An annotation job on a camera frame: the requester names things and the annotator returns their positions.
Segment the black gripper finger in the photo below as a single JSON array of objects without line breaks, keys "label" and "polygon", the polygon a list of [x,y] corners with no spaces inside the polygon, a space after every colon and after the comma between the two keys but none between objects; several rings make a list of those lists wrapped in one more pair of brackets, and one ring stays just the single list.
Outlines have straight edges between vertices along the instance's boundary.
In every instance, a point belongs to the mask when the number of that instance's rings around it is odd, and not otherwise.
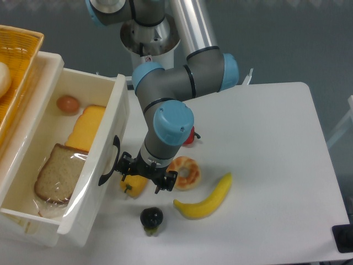
[{"label": "black gripper finger", "polygon": [[124,151],[115,165],[115,170],[122,175],[121,180],[124,181],[128,175],[137,175],[136,161],[128,152]]},{"label": "black gripper finger", "polygon": [[160,176],[154,179],[154,184],[156,185],[155,194],[158,194],[160,190],[167,190],[171,192],[174,188],[178,177],[177,171],[164,172]]}]

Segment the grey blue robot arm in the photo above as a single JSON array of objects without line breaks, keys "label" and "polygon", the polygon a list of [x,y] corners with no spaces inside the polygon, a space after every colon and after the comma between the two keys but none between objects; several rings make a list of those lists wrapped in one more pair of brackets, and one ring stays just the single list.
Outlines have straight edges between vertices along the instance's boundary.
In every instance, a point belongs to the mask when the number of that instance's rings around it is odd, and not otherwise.
[{"label": "grey blue robot arm", "polygon": [[114,171],[150,179],[157,190],[172,190],[168,171],[194,125],[185,101],[234,87],[239,69],[220,52],[204,1],[87,1],[91,18],[108,26],[124,22],[120,38],[140,57],[132,85],[148,131],[138,155],[117,154]]}]

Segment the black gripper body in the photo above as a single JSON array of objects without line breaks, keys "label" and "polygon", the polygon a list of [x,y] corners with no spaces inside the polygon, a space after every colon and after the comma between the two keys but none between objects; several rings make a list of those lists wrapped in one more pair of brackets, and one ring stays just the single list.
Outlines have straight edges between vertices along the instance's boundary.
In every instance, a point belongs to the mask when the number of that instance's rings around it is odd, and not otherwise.
[{"label": "black gripper body", "polygon": [[164,184],[164,175],[166,173],[167,166],[157,167],[147,164],[140,154],[133,160],[131,166],[131,175],[139,175],[147,179],[152,180],[154,184]]}]

